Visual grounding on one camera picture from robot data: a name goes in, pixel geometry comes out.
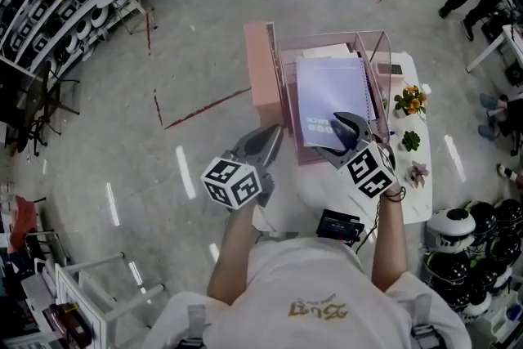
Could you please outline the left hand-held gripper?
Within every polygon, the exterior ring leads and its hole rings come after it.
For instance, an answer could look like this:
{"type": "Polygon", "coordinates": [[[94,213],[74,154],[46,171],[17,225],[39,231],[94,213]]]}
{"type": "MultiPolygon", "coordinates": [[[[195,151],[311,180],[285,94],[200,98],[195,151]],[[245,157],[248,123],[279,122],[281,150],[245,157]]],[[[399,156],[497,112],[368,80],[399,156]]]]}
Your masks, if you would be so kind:
{"type": "Polygon", "coordinates": [[[280,125],[259,127],[242,136],[233,150],[215,157],[200,177],[210,199],[229,210],[253,203],[264,208],[275,189],[268,167],[279,153],[283,134],[280,125]]]}

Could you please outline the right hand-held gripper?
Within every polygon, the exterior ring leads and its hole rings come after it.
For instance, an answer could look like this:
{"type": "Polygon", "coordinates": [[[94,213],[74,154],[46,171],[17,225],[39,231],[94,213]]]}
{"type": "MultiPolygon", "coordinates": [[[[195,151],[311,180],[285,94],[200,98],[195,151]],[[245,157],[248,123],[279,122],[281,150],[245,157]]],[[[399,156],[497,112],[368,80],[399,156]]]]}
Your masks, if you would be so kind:
{"type": "Polygon", "coordinates": [[[347,184],[349,196],[356,200],[375,199],[396,183],[389,153],[382,144],[371,142],[371,130],[365,119],[351,112],[335,112],[331,127],[344,151],[324,147],[315,149],[337,169],[347,184]],[[369,144],[350,157],[350,150],[364,143],[369,144]]]}

